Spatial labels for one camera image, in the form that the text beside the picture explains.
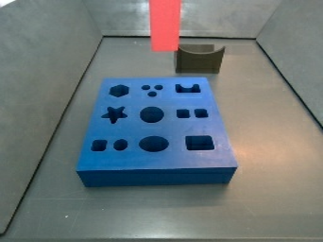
black object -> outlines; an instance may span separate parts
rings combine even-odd
[[[212,44],[181,44],[174,51],[174,72],[217,73],[224,48],[214,50]]]

hexagon-shaped hole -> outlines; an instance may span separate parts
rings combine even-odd
[[[128,87],[125,85],[117,85],[109,88],[109,94],[120,97],[128,95]]]

gray floor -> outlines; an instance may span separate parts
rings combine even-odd
[[[228,185],[84,188],[74,172],[104,77],[174,76],[149,39],[104,39],[5,238],[321,238],[323,135],[254,41],[206,76],[240,167]]]

circular hole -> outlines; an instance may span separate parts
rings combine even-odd
[[[118,151],[126,149],[126,140],[117,140],[113,144],[113,148]]]
[[[154,85],[154,90],[161,90],[162,86],[161,85]]]
[[[149,89],[149,85],[144,85],[144,86],[141,87],[141,89],[142,89],[142,90],[148,90],[148,89]]]
[[[156,92],[148,92],[148,96],[156,96]]]
[[[156,123],[158,122],[164,117],[164,112],[156,107],[146,107],[140,111],[140,118],[146,123]]]
[[[149,136],[138,143],[138,147],[146,152],[158,152],[164,150],[168,145],[168,140],[158,136]]]

star-shaped hole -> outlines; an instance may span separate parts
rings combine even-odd
[[[101,116],[101,118],[109,118],[110,124],[114,124],[118,118],[125,118],[126,115],[124,114],[125,107],[120,107],[113,109],[112,107],[106,108],[106,114]]]

